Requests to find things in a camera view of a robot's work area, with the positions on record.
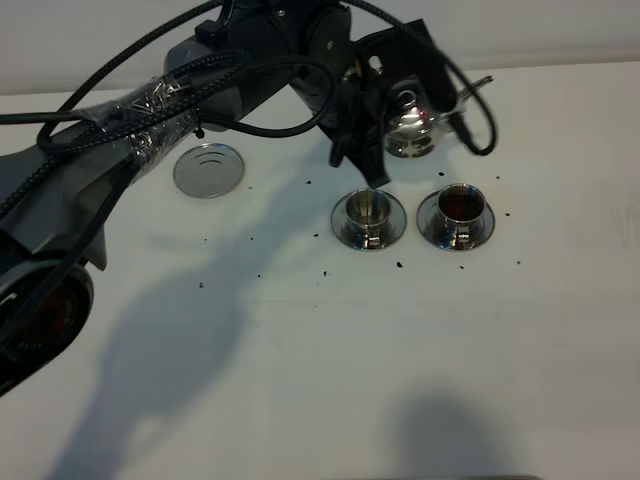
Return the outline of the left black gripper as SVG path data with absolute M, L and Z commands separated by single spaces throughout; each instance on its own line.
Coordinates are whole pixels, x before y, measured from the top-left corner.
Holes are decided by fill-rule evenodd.
M 354 43 L 354 51 L 360 69 L 336 98 L 338 124 L 327 130 L 332 140 L 329 164 L 339 167 L 348 158 L 367 185 L 378 188 L 390 182 L 383 144 L 393 88 L 405 80 L 415 83 L 438 112 L 452 110 L 457 93 L 422 20 L 370 34 Z

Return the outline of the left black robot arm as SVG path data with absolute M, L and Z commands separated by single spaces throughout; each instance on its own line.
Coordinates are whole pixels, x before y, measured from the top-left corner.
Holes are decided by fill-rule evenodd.
M 331 165 L 350 160 L 368 184 L 388 177 L 383 116 L 413 80 L 439 112 L 456 112 L 453 66 L 422 21 L 352 40 L 349 1 L 208 1 L 145 35 L 35 123 L 35 143 L 1 159 L 1 389 L 60 355 L 92 308 L 86 271 L 106 266 L 104 225 L 125 190 L 187 136 L 233 130 L 287 138 L 312 128 Z

